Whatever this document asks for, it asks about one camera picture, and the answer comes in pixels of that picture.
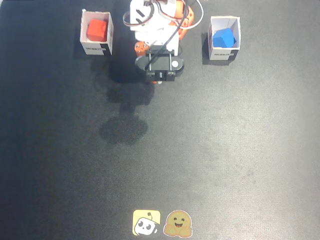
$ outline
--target box with blue cube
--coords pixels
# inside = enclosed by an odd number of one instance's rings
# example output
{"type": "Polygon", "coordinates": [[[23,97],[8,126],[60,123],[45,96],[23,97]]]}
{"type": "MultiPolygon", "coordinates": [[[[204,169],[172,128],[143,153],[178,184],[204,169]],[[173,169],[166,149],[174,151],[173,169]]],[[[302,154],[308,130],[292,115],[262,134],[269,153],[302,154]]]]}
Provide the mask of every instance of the box with blue cube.
{"type": "Polygon", "coordinates": [[[210,60],[235,60],[241,44],[240,17],[212,16],[208,44],[210,60]]]}

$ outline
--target cable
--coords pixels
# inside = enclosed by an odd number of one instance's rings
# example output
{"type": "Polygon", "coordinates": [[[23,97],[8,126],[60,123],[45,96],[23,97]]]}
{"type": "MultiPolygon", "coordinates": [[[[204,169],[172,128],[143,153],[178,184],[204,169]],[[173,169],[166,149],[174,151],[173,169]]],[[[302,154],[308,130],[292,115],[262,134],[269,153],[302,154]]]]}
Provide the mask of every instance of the cable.
{"type": "Polygon", "coordinates": [[[155,52],[155,54],[151,57],[151,59],[149,60],[149,62],[147,63],[147,65],[145,66],[144,70],[146,70],[149,65],[155,60],[156,57],[159,56],[160,52],[168,45],[168,43],[174,38],[174,36],[176,35],[176,33],[179,31],[180,27],[182,26],[182,23],[184,22],[185,18],[187,17],[187,9],[188,9],[188,3],[187,0],[185,0],[185,6],[184,6],[184,10],[183,10],[183,17],[181,19],[181,22],[179,23],[179,25],[177,26],[176,30],[174,31],[174,33],[171,35],[171,37],[169,37],[169,39],[160,47],[160,49],[158,51],[155,52]]]}
{"type": "Polygon", "coordinates": [[[159,9],[159,14],[160,14],[163,18],[168,19],[168,20],[170,20],[170,21],[174,21],[174,22],[176,22],[177,20],[179,21],[179,20],[182,19],[182,18],[179,18],[179,17],[174,17],[174,16],[170,16],[170,15],[166,14],[166,13],[162,10],[162,7],[161,7],[161,4],[160,4],[159,0],[153,0],[153,1],[157,4],[158,9],[159,9]]]}
{"type": "MultiPolygon", "coordinates": [[[[168,19],[168,20],[174,21],[174,23],[178,26],[178,24],[179,24],[178,21],[180,21],[181,19],[166,14],[166,13],[162,10],[161,4],[159,3],[159,1],[158,1],[158,0],[155,0],[155,1],[156,1],[157,5],[158,5],[160,15],[161,15],[162,17],[168,19]]],[[[204,8],[202,7],[202,4],[201,4],[200,0],[196,0],[196,2],[198,3],[198,5],[199,5],[199,7],[200,7],[200,9],[201,9],[201,17],[200,17],[200,20],[199,20],[197,23],[195,23],[195,24],[193,24],[193,25],[191,25],[191,26],[181,26],[181,27],[180,27],[181,29],[184,29],[184,30],[193,29],[193,28],[195,28],[196,26],[198,26],[198,25],[201,23],[202,19],[204,18],[204,8]]]]}
{"type": "Polygon", "coordinates": [[[137,26],[141,26],[141,25],[144,25],[144,24],[146,24],[147,22],[149,22],[151,19],[152,19],[152,17],[154,16],[154,13],[155,13],[155,6],[150,2],[150,8],[151,8],[151,11],[150,11],[150,14],[149,14],[149,17],[146,19],[146,20],[144,20],[144,21],[142,21],[142,22],[140,22],[140,23],[129,23],[129,22],[127,22],[126,21],[126,18],[130,15],[130,11],[127,11],[125,14],[123,14],[123,16],[122,16],[122,21],[123,21],[123,24],[125,25],[125,26],[127,26],[127,27],[137,27],[137,26]]]}
{"type": "Polygon", "coordinates": [[[185,30],[193,29],[196,26],[198,26],[201,23],[202,19],[204,18],[204,8],[202,7],[200,0],[196,0],[196,2],[199,4],[199,7],[201,8],[201,12],[202,12],[199,21],[191,26],[182,26],[181,29],[185,29],[185,30]]]}

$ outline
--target red cube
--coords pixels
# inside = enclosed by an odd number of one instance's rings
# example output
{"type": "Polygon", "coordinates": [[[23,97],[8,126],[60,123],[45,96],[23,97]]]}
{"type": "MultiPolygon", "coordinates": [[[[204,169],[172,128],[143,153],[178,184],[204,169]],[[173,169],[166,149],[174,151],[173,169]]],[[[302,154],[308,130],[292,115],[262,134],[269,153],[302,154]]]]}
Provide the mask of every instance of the red cube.
{"type": "Polygon", "coordinates": [[[89,23],[87,37],[93,42],[107,41],[108,22],[106,20],[92,19],[89,23]]]}

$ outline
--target cardboard box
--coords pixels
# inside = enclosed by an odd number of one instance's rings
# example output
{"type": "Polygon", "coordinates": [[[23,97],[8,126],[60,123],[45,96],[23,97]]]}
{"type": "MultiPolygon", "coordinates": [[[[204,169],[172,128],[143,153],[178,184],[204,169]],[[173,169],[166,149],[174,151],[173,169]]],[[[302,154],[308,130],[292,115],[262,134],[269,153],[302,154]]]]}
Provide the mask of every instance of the cardboard box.
{"type": "Polygon", "coordinates": [[[241,44],[240,17],[212,16],[208,31],[209,59],[210,60],[235,60],[241,44]],[[230,48],[214,47],[213,35],[221,29],[231,28],[235,44],[230,48]]]}
{"type": "Polygon", "coordinates": [[[82,9],[80,42],[87,55],[112,55],[114,41],[114,24],[110,12],[87,11],[82,9]],[[90,41],[87,38],[89,23],[92,19],[108,22],[106,41],[90,41]]]}

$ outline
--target yellow sticker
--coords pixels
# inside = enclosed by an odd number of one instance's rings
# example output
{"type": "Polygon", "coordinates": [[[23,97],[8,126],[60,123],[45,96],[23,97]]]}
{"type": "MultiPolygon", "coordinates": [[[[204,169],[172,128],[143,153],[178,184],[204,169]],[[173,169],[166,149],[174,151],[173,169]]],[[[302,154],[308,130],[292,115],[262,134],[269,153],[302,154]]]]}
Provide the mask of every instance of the yellow sticker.
{"type": "Polygon", "coordinates": [[[152,235],[158,232],[161,214],[158,210],[138,209],[133,212],[132,232],[134,235],[152,235]]]}

